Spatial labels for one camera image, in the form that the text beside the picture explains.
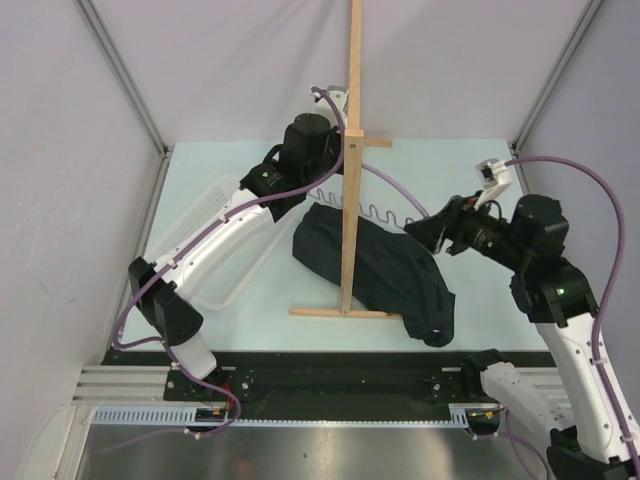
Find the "dark green shorts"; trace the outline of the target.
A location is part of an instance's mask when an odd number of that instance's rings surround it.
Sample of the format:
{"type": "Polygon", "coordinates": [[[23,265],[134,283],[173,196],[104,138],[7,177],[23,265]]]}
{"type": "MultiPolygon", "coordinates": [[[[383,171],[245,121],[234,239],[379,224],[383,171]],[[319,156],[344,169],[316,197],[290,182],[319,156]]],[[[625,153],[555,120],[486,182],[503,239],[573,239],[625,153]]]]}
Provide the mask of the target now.
{"type": "MultiPolygon", "coordinates": [[[[293,234],[292,256],[341,284],[342,212],[313,204],[293,234]]],[[[444,347],[455,335],[456,295],[433,256],[405,233],[358,219],[353,296],[369,310],[398,314],[409,337],[444,347]]]]}

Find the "purple wire hanger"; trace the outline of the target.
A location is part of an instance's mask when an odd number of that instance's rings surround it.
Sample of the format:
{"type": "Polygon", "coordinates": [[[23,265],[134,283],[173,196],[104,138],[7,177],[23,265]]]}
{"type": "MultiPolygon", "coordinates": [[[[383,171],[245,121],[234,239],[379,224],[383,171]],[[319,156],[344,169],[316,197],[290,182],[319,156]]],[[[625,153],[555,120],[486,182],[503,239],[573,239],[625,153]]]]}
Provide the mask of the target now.
{"type": "MultiPolygon", "coordinates": [[[[338,176],[312,189],[314,201],[342,209],[344,196],[338,176]]],[[[429,216],[425,206],[407,187],[388,173],[372,165],[362,165],[359,215],[387,229],[403,230],[405,226],[429,216]]]]}

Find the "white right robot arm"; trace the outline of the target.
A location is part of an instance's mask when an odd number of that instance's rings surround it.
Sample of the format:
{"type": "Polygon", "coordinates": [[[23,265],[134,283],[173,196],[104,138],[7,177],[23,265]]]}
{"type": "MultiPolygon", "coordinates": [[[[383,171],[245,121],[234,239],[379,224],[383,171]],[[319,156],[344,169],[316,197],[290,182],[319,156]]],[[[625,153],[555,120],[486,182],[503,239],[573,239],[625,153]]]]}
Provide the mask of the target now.
{"type": "Polygon", "coordinates": [[[558,479],[637,478],[639,426],[593,330],[602,306],[586,276],[562,255],[569,223],[559,202],[525,195],[505,220],[479,200],[454,196],[404,230],[432,254],[449,241],[450,255],[472,249],[512,271],[511,295],[544,340],[571,411],[562,413],[497,350],[466,361],[463,393],[473,401],[490,397],[514,415],[545,446],[558,479]]]}

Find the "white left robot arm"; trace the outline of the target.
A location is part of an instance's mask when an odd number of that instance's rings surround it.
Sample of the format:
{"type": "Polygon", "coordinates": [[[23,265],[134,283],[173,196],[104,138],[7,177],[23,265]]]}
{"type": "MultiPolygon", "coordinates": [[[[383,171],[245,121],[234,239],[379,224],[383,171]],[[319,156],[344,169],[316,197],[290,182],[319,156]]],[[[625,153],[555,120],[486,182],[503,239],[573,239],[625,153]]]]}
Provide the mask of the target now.
{"type": "Polygon", "coordinates": [[[133,305],[159,334],[175,362],[189,373],[186,387],[197,398],[221,387],[218,365],[202,334],[203,316],[191,299],[201,284],[237,249],[282,220],[310,190],[337,173],[343,163],[345,117],[298,115],[263,161],[239,182],[212,222],[170,253],[129,266],[133,305]]]}

